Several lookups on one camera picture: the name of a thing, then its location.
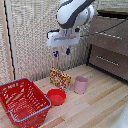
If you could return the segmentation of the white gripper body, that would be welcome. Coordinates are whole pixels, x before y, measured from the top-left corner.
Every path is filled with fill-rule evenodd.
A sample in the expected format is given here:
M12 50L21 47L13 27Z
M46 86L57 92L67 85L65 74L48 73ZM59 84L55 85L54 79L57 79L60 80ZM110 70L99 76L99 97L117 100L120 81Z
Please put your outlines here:
M80 29L57 29L47 33L47 45L50 48L75 45L80 40Z

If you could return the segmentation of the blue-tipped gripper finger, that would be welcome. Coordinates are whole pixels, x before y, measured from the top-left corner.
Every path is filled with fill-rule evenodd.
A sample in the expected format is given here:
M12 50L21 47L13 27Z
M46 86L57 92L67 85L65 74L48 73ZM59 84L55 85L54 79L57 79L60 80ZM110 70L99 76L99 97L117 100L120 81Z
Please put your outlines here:
M68 47L67 50L66 50L66 55L70 55L70 52L71 52L71 48Z
M54 57L58 57L59 52L58 52L57 48L54 48L53 54L54 54Z

